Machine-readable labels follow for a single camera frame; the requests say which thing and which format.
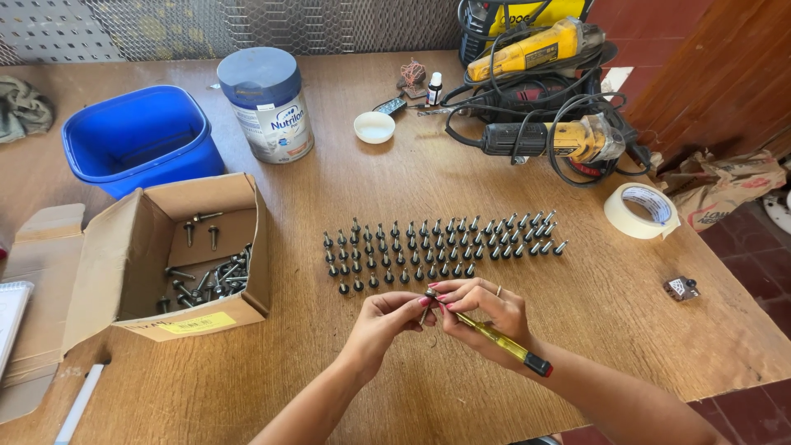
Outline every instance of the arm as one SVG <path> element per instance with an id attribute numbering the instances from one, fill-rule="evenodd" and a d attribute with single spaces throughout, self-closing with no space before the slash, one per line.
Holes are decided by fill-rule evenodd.
<path id="1" fill-rule="evenodd" d="M 692 408 L 671 394 L 611 368 L 534 338 L 524 300 L 480 278 L 430 285 L 440 293 L 443 330 L 487 359 L 534 380 L 576 406 L 614 443 L 727 445 L 728 441 Z M 454 312 L 480 309 L 492 326 L 554 368 L 539 377 L 496 344 L 459 322 Z"/>
<path id="2" fill-rule="evenodd" d="M 409 292 L 388 292 L 365 299 L 360 317 L 335 362 L 310 382 L 250 444 L 324 443 L 357 392 L 377 374 L 384 353 L 396 335 L 405 330 L 423 330 L 418 321 L 430 303 L 429 298 Z M 436 322 L 437 317 L 429 313 L 425 324 L 434 326 Z"/>

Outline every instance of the open cardboard box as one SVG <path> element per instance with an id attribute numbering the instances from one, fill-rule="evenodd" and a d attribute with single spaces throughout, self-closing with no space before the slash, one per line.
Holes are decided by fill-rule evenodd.
<path id="1" fill-rule="evenodd" d="M 225 214 L 196 223 L 188 248 L 184 223 L 196 212 L 215 211 Z M 33 411 L 64 354 L 108 325 L 164 341 L 255 323 L 269 314 L 269 216 L 249 175 L 138 188 L 83 233 L 84 212 L 84 204 L 45 208 L 17 233 L 2 282 L 26 280 L 36 287 L 0 384 L 0 423 Z M 220 230 L 216 251 L 210 225 Z M 195 275 L 194 283 L 187 282 L 192 289 L 204 272 L 249 242 L 242 292 L 194 308 L 176 304 L 167 266 Z M 171 298 L 172 312 L 157 313 L 162 295 Z"/>

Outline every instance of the woman's left hand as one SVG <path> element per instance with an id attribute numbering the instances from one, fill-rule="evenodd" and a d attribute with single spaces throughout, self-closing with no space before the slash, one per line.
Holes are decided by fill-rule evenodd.
<path id="1" fill-rule="evenodd" d="M 426 307 L 438 307 L 429 297 L 411 292 L 388 292 L 371 295 L 362 303 L 354 329 L 339 355 L 355 363 L 365 382 L 379 371 L 384 353 L 399 333 L 422 332 L 420 317 Z M 434 326 L 437 316 L 429 311 L 424 325 Z"/>

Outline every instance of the small bottle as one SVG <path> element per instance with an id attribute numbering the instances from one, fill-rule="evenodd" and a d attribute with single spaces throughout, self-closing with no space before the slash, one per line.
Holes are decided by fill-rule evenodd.
<path id="1" fill-rule="evenodd" d="M 428 106 L 439 104 L 441 94 L 442 73 L 431 74 L 431 82 L 429 82 L 429 88 L 428 91 L 426 91 L 426 104 Z"/>

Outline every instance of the white bowl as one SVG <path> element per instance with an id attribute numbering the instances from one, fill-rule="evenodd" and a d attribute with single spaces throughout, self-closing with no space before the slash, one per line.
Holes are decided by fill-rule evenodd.
<path id="1" fill-rule="evenodd" d="M 354 120 L 354 133 L 365 143 L 383 143 L 393 137 L 396 122 L 383 112 L 364 112 Z"/>

